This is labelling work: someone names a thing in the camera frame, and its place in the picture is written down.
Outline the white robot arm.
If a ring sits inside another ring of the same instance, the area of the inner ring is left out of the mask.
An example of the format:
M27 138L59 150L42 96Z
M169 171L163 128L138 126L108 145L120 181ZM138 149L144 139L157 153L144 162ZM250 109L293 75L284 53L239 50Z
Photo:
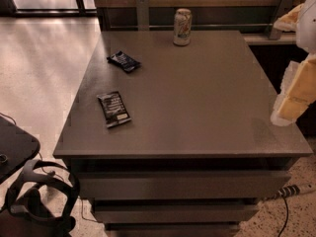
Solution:
M296 32L296 45L308 53L301 62L289 62L273 106L272 124L287 126L316 101L316 0L294 7L278 18L274 27Z

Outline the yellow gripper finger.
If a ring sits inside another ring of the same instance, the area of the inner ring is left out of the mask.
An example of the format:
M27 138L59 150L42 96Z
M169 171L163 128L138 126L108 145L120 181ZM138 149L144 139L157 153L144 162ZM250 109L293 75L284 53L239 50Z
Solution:
M316 55L309 54L302 62L290 61L285 69L280 93L276 97L271 122L287 126L316 101Z
M297 32L301 30L302 9L304 4L301 3L290 10L288 13L279 17L274 22L274 28L284 32Z

